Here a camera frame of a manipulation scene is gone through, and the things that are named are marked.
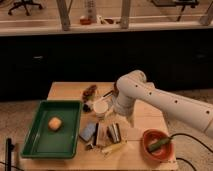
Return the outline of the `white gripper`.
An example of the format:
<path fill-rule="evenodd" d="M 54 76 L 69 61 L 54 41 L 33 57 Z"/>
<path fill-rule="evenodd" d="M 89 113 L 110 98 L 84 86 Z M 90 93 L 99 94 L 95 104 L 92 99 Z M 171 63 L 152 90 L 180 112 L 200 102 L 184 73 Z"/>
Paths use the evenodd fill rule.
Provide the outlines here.
<path fill-rule="evenodd" d="M 116 102 L 114 104 L 114 111 L 117 114 L 125 117 L 131 127 L 134 126 L 134 116 L 133 116 L 134 106 L 133 105 L 123 106 L 123 105 L 119 104 L 118 102 Z"/>

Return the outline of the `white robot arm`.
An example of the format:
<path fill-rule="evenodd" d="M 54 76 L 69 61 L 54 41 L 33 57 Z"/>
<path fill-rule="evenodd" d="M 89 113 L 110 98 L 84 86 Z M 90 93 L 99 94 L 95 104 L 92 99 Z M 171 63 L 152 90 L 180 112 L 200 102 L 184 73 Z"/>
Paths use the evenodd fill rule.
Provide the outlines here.
<path fill-rule="evenodd" d="M 212 104 L 150 87 L 145 73 L 141 70 L 121 76 L 116 81 L 116 88 L 116 113 L 130 118 L 135 101 L 141 100 L 213 138 Z"/>

